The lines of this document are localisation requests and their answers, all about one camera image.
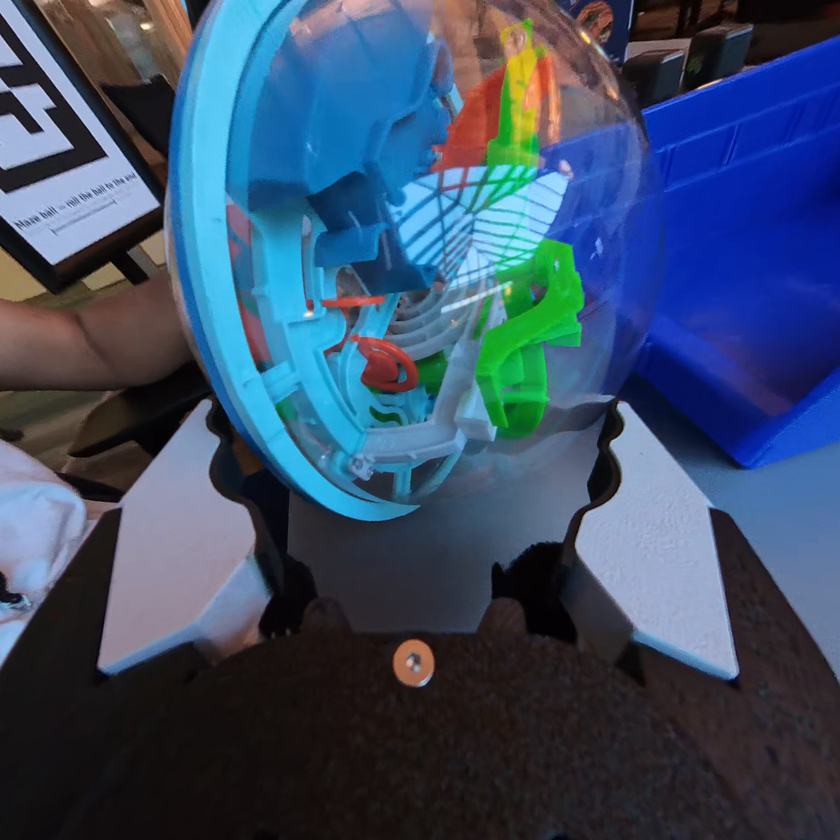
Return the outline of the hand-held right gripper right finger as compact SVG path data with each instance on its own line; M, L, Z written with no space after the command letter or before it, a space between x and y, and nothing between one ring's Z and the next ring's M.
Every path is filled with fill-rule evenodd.
M635 644L738 678L711 503L626 402L607 409L587 491L558 569L585 645L610 664Z

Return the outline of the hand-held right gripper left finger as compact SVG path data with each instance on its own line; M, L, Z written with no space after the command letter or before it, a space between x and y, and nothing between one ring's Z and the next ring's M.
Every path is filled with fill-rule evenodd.
M98 668L115 676L184 644L216 663L259 644L282 562L226 416L193 409L120 505Z

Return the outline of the clear plastic maze ball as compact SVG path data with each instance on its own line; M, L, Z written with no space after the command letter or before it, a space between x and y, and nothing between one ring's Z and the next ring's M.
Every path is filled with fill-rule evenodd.
M270 471L339 515L538 469L642 349L658 164L558 2L210 2L169 163L196 356Z

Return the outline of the person's left forearm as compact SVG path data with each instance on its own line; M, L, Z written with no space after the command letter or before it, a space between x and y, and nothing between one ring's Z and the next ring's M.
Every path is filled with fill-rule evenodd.
M81 308L1 302L3 392L119 391L190 361L165 272Z

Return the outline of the white cloth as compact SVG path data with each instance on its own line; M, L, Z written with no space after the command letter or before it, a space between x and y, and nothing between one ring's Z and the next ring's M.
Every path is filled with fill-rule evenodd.
M91 530L85 501L56 473L1 443L1 659L15 646Z

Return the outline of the black easel stand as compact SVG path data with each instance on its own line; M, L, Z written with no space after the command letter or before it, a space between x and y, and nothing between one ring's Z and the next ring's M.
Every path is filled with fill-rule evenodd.
M165 269L165 243L161 231L137 245L100 245L98 251L105 265L113 265L131 285L138 286Z

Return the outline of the blue plastic bin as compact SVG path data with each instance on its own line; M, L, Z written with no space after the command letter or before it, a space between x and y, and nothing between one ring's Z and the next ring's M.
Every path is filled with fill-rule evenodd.
M644 110L665 198L636 373L741 467L839 438L839 38Z

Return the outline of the framed black white marker sign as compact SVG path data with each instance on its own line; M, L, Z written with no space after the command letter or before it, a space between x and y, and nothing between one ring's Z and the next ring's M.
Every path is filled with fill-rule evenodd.
M163 225L164 188L35 2L1 2L2 249L53 293Z

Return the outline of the black box green logo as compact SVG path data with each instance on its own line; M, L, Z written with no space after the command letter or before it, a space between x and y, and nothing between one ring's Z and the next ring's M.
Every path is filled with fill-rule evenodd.
M720 24L696 34L686 59L684 90L693 91L740 72L752 37L753 25L739 23Z
M640 102L660 102L677 95L685 63L685 49L656 49L627 59L623 77Z

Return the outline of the dark blue printed box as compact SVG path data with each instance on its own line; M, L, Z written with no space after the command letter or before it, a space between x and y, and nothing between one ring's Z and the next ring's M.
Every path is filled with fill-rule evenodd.
M610 61L621 66L634 25L637 1L571 1L569 14Z

